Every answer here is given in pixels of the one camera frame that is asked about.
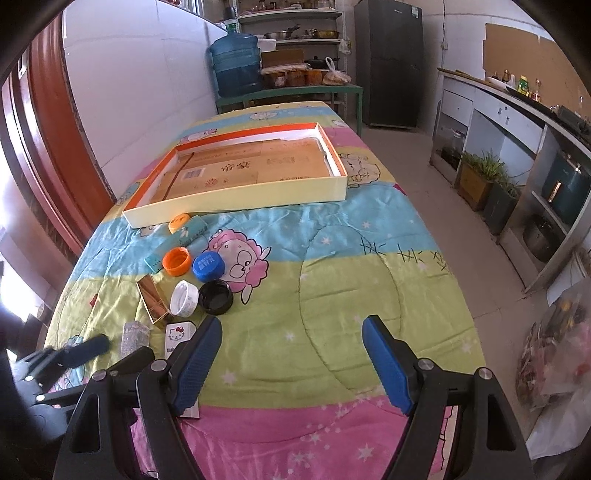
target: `pink cartoon sheep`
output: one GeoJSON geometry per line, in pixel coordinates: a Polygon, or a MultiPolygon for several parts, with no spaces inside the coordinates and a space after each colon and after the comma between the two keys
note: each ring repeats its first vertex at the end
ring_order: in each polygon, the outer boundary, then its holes
{"type": "Polygon", "coordinates": [[[222,280],[230,285],[234,293],[242,292],[241,300],[246,305],[252,289],[267,276],[269,262],[265,259],[271,247],[263,250],[252,238],[247,239],[244,233],[228,229],[218,230],[212,236],[204,251],[208,250],[219,253],[223,258],[226,271],[222,280]]]}

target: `black refrigerator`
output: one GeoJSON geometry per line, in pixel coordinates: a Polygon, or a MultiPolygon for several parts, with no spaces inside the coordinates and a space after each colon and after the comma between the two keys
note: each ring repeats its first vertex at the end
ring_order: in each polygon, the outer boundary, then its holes
{"type": "Polygon", "coordinates": [[[394,0],[355,5],[357,83],[363,123],[414,128],[423,98],[421,9],[394,0]]]}

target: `orange and white box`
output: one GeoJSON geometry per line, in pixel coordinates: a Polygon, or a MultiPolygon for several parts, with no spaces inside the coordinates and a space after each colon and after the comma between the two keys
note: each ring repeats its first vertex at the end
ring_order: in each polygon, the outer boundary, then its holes
{"type": "Polygon", "coordinates": [[[334,202],[344,200],[346,193],[347,172],[319,124],[275,125],[215,135],[174,147],[130,198],[123,214],[132,228],[143,228],[167,223],[181,213],[220,213],[298,203],[334,202]],[[325,154],[327,176],[243,184],[150,203],[164,175],[178,166],[181,155],[247,142],[305,138],[318,140],[325,154]]]}

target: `floor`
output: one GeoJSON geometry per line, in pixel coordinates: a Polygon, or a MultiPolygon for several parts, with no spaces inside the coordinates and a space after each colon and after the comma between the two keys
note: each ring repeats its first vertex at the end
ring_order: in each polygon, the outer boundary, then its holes
{"type": "Polygon", "coordinates": [[[362,139],[404,189],[456,276],[486,364],[499,379],[527,438],[537,414],[519,404],[515,371],[529,329],[548,307],[545,291],[523,294],[523,283],[484,221],[429,165],[430,137],[364,128],[362,139]]]}

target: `cardboard backsplash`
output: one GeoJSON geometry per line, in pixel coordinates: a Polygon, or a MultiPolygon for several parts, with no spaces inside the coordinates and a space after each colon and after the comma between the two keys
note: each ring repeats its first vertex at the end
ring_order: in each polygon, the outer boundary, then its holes
{"type": "Polygon", "coordinates": [[[516,81],[525,75],[530,90],[535,89],[535,80],[540,79],[544,105],[564,105],[591,117],[591,96],[555,42],[517,28],[486,24],[482,50],[482,68],[487,77],[496,72],[501,78],[503,72],[509,70],[516,81]],[[579,108],[581,96],[582,109],[579,108]]]}

